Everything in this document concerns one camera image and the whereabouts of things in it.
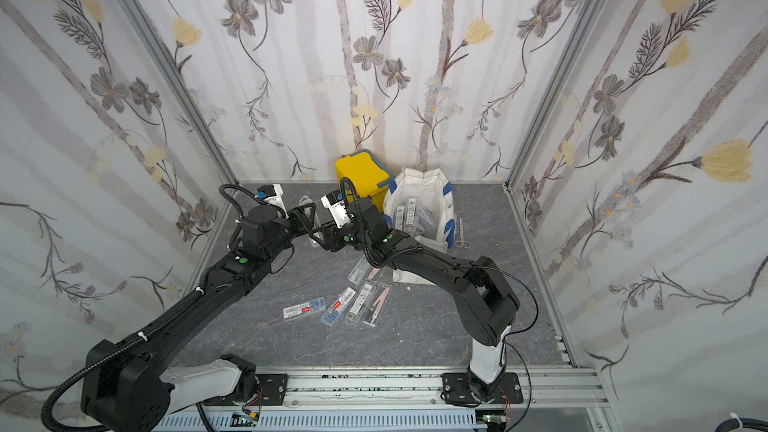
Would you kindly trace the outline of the clear case blue insert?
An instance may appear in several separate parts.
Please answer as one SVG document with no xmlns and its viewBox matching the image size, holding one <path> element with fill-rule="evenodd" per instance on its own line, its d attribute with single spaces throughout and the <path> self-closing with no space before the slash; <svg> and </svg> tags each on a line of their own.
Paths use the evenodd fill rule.
<svg viewBox="0 0 768 432">
<path fill-rule="evenodd" d="M 355 286 L 358 286 L 372 270 L 373 266 L 367 261 L 365 256 L 362 256 L 357 260 L 352 270 L 347 275 L 347 279 Z"/>
</svg>

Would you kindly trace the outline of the clear case red mark label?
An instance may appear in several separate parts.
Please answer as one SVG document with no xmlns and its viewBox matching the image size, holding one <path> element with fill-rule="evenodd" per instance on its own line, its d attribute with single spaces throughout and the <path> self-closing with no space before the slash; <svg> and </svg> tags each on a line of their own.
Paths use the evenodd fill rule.
<svg viewBox="0 0 768 432">
<path fill-rule="evenodd" d="M 325 298 L 318 297 L 293 306 L 285 307 L 282 310 L 282 318 L 284 321 L 291 321 L 300 317 L 311 316 L 323 312 L 325 309 Z"/>
</svg>

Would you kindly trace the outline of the clear case red blue label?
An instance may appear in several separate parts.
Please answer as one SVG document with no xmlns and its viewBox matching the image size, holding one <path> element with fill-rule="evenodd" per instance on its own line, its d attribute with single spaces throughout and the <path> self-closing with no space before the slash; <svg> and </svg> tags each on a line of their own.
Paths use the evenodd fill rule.
<svg viewBox="0 0 768 432">
<path fill-rule="evenodd" d="M 337 299 L 332 301 L 328 308 L 323 312 L 321 321 L 327 326 L 333 326 L 343 315 L 346 307 L 350 305 L 356 294 L 356 290 L 351 287 L 346 287 Z"/>
</svg>

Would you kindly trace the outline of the clear case white barcode label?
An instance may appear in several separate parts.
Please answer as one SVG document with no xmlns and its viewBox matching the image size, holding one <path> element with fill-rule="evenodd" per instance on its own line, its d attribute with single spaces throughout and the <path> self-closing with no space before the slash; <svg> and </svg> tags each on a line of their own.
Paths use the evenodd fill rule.
<svg viewBox="0 0 768 432">
<path fill-rule="evenodd" d="M 376 290 L 377 285 L 370 281 L 362 284 L 353 304 L 347 312 L 347 323 L 356 324 L 362 319 L 373 301 Z"/>
</svg>

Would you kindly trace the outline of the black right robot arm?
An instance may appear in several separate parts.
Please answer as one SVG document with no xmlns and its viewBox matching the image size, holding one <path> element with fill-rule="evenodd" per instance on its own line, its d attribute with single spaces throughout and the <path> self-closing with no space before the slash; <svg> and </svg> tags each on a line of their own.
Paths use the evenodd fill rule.
<svg viewBox="0 0 768 432">
<path fill-rule="evenodd" d="M 467 387 L 476 403 L 489 402 L 506 372 L 503 340 L 511 331 L 520 300 L 496 267 L 482 256 L 475 260 L 451 257 L 393 228 L 368 198 L 345 203 L 329 194 L 321 203 L 331 219 L 320 233 L 320 246 L 337 251 L 352 246 L 374 267 L 410 272 L 443 289 L 453 299 L 459 319 L 473 340 Z"/>
</svg>

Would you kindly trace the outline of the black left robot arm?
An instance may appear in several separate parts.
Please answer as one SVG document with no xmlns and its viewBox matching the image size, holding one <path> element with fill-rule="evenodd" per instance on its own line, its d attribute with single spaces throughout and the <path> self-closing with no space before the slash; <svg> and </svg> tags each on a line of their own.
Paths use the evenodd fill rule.
<svg viewBox="0 0 768 432">
<path fill-rule="evenodd" d="M 40 417 L 50 431 L 68 425 L 54 416 L 58 400 L 83 385 L 80 408 L 96 420 L 96 431 L 150 431 L 171 409 L 177 386 L 162 375 L 176 355 L 217 315 L 247 296 L 272 270 L 274 260 L 309 233 L 316 206 L 309 202 L 283 212 L 258 205 L 241 219 L 224 255 L 177 304 L 118 343 L 104 340 L 88 353 L 86 365 L 56 387 Z"/>
</svg>

